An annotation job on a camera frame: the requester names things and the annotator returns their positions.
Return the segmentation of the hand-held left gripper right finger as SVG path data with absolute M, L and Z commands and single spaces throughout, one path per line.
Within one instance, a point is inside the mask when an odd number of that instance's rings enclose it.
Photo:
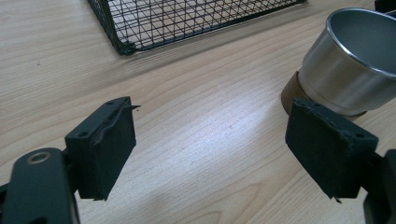
M 324 105 L 303 98 L 291 103 L 286 144 L 330 198 L 355 198 L 359 175 L 375 154 L 378 138 Z

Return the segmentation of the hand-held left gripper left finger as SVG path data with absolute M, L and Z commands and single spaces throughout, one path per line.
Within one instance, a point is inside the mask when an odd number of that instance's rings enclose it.
M 136 146 L 131 98 L 110 100 L 65 137 L 82 199 L 105 200 Z

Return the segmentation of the round wooden coaster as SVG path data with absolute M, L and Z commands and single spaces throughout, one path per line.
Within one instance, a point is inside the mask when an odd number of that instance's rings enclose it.
M 303 99 L 304 101 L 308 101 L 312 103 L 314 106 L 313 107 L 314 112 L 316 114 L 320 114 L 322 117 L 335 117 L 338 119 L 344 118 L 354 121 L 366 114 L 366 111 L 364 111 L 359 114 L 351 115 L 351 116 L 341 115 L 335 113 L 334 111 L 331 111 L 326 106 L 313 101 L 304 91 L 299 80 L 298 71 L 296 71 L 294 75 L 290 78 L 290 80 L 288 81 L 288 83 L 286 84 L 286 86 L 284 87 L 284 89 L 280 94 L 281 104 L 288 115 L 290 115 L 290 113 L 292 112 L 293 102 L 295 98 Z

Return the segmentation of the stainless steel cup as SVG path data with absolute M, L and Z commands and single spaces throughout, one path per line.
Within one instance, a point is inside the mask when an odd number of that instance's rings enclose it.
M 364 8 L 334 11 L 298 79 L 309 98 L 344 116 L 396 98 L 396 19 Z

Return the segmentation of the dark object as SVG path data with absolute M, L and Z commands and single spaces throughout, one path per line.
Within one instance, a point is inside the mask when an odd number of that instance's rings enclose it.
M 396 0 L 375 0 L 375 10 L 381 13 L 396 13 Z

